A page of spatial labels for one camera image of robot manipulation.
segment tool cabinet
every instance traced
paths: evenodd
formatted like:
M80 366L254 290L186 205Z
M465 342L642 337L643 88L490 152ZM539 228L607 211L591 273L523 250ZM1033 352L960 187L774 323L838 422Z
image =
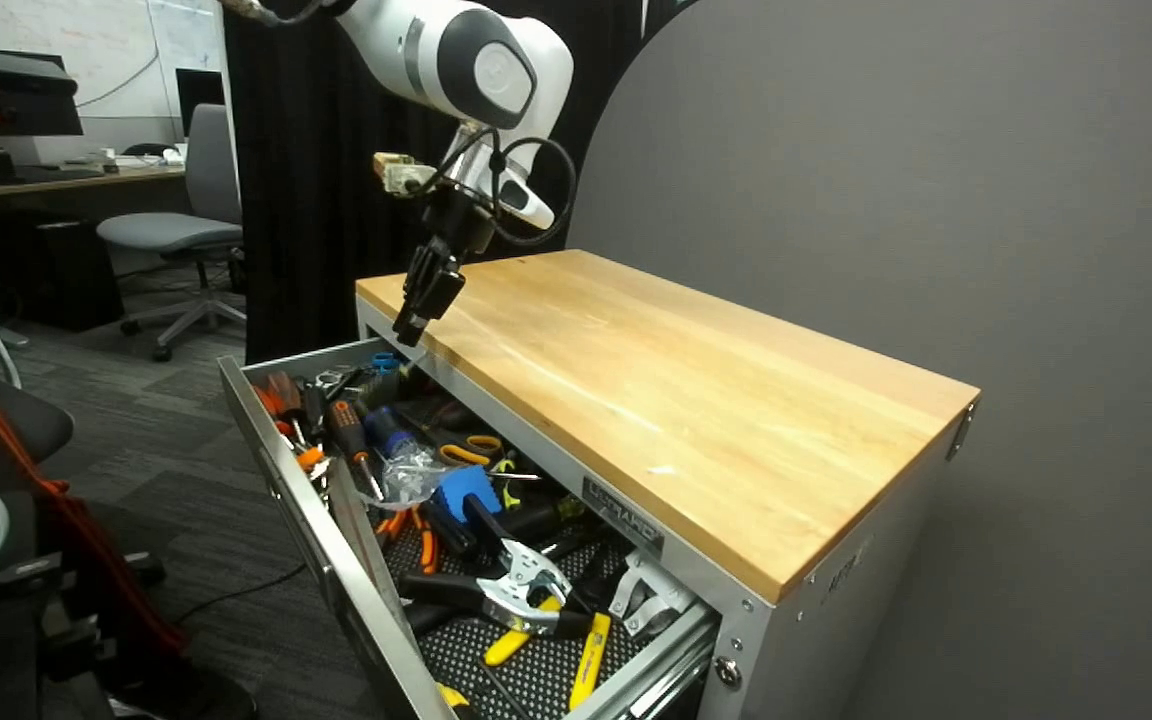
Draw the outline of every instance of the tool cabinet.
M343 477L329 478L325 506L250 382L394 351L699 598L664 632L609 652L567 720L835 715L978 391L588 252L465 274L419 347L393 342L393 275L357 283L371 340L219 361L270 494L385 710L452 717L434 680L457 682L445 675L461 674L448 664L467 643L417 644L348 471L334 464ZM531 676L546 694L545 676L567 672L530 666L511 683ZM562 717L559 687L561 708L529 714ZM517 715L471 691L485 717Z

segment gray office chair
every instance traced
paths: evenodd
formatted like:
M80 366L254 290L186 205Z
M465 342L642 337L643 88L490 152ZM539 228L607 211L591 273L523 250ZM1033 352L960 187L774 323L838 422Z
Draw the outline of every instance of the gray office chair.
M180 213L132 213L97 225L96 233L114 245L151 250L169 263L192 262L198 270L197 300L157 306L145 313L128 314L124 334L141 332L141 320L177 314L176 323L157 340L154 359L172 359L172 342L189 325L206 316L212 329L217 316L247 323L247 314L225 304L211 290L204 266L206 260L227 260L243 243L242 210L238 207L238 181L229 145L229 122L222 105L198 105L189 127L189 151L184 164L184 184L192 215Z

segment black curtain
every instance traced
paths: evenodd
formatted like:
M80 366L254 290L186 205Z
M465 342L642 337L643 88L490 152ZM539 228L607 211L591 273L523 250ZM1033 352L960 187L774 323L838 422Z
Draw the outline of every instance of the black curtain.
M303 0L265 5L288 17ZM484 5L543 20L570 47L573 88L552 137L579 167L612 88L639 47L641 0ZM456 122L380 88L332 18L271 29L227 14L225 48L247 247L247 361L353 340L353 280L402 272L429 237L419 204L381 192L372 152L435 164ZM561 165L543 150L532 187L558 210L564 183ZM558 249L564 237L529 251ZM485 258L520 251L498 240Z

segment open drawer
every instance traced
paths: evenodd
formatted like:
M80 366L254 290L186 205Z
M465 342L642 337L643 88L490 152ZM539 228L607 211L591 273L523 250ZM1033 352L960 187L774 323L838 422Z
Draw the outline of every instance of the open drawer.
M453 714L435 687L435 679L464 694L485 720L518 717L482 667L467 664L463 657L472 642L499 637L503 628L486 626L480 619L456 620L453 623L483 626L454 629L456 632L442 638L435 637L435 630L417 641L403 620L394 588L391 574L394 559L381 555L366 507L353 488L348 469L342 462L333 462L325 503L251 387L252 381L264 382L274 370L312 377L332 366L361 364L372 354L388 350L392 348L384 341L370 340L247 367L233 357L221 357L218 363L225 396L264 473L270 494L282 510L324 600L357 653L362 670L388 717L450 719ZM529 711L529 719L649 719L661 715L687 689L704 679L717 627L717 612L698 600L653 638L639 638L617 647L613 630L602 660L602 682L573 712L566 711L567 692L579 664L582 641L532 639L515 659L499 667L497 675ZM559 642L573 643L573 652L539 652L547 649L538 647L530 659L525 655L531 646ZM482 657L485 650L486 644L472 647L472 655ZM509 667L516 662L518 667L511 673Z

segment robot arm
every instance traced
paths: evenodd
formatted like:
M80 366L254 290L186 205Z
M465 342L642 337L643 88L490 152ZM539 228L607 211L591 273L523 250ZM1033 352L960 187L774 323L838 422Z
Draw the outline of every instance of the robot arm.
M461 263L495 232L495 209L541 229L554 223L553 210L526 187L537 141L548 138L573 78L571 52L547 24L468 0L310 0L288 20L259 0L220 1L270 26L332 15L381 85L462 120L430 192L424 222L434 237L407 271L399 342L415 344L450 305L465 283ZM509 149L503 167L493 162L498 147Z

